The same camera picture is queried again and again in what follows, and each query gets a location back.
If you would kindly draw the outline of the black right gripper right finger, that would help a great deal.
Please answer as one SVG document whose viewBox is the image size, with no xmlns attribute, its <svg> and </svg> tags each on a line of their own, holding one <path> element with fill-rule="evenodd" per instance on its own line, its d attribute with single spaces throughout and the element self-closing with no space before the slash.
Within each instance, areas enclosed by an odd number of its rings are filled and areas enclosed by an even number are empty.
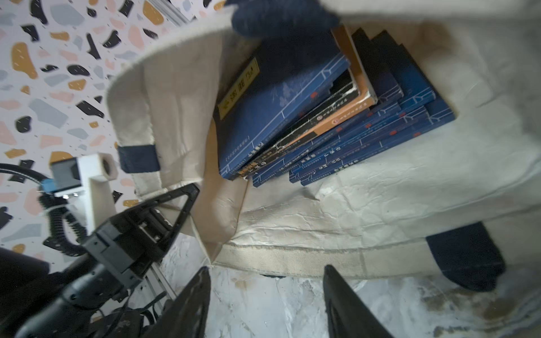
<svg viewBox="0 0 541 338">
<path fill-rule="evenodd" d="M 332 265 L 325 266 L 323 292 L 329 337 L 393 337 Z"/>
</svg>

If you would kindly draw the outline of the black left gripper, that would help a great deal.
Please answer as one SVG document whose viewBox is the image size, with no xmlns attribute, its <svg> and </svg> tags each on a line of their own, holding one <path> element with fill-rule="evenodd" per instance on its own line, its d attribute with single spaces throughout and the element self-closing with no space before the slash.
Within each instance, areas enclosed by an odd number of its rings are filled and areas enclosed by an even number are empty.
<svg viewBox="0 0 541 338">
<path fill-rule="evenodd" d="M 188 184 L 143 201 L 106 220 L 83 247 L 124 287 L 135 287 L 172 247 L 198 195 Z"/>
</svg>

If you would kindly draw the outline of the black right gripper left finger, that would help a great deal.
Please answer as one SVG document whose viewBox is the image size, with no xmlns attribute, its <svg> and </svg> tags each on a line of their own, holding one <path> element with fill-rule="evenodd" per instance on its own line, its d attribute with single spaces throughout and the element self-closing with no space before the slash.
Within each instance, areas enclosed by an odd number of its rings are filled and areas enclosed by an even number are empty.
<svg viewBox="0 0 541 338">
<path fill-rule="evenodd" d="M 200 268 L 143 337 L 205 337 L 211 298 L 209 268 Z"/>
</svg>

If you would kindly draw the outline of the beige canvas floral tote bag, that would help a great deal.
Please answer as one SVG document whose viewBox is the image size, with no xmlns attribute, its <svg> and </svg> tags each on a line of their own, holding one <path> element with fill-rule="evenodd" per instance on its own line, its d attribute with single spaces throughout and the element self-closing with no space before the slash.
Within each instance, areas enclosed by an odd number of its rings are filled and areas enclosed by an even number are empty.
<svg viewBox="0 0 541 338">
<path fill-rule="evenodd" d="M 455 121 L 303 187 L 255 188 L 218 174 L 211 116 L 263 37 L 337 25 L 387 28 L 410 50 Z M 212 264 L 320 277 L 439 273 L 495 278 L 473 239 L 482 222 L 506 264 L 540 258 L 539 1 L 234 1 L 154 43 L 110 83 L 105 103 L 121 166 L 150 199 L 197 183 L 187 221 Z"/>
</svg>

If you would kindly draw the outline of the blue book yellow label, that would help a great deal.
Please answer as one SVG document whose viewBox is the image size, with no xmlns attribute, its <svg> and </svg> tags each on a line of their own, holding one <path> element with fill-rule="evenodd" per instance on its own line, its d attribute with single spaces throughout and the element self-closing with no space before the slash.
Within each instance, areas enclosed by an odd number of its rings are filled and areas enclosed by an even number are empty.
<svg viewBox="0 0 541 338">
<path fill-rule="evenodd" d="M 217 101 L 220 176 L 234 179 L 348 67 L 329 31 L 263 41 Z"/>
</svg>

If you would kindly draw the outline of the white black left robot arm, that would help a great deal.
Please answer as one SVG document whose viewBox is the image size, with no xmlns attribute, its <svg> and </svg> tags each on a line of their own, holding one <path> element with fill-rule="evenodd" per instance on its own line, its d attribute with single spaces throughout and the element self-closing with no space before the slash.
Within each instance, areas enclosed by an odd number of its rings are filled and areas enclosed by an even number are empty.
<svg viewBox="0 0 541 338">
<path fill-rule="evenodd" d="M 110 299 L 122 299 L 167 254 L 199 188 L 189 184 L 107 218 L 80 245 L 54 213 L 55 243 L 77 261 L 62 273 L 32 277 L 1 298 L 1 330 L 14 337 L 71 335 Z"/>
</svg>

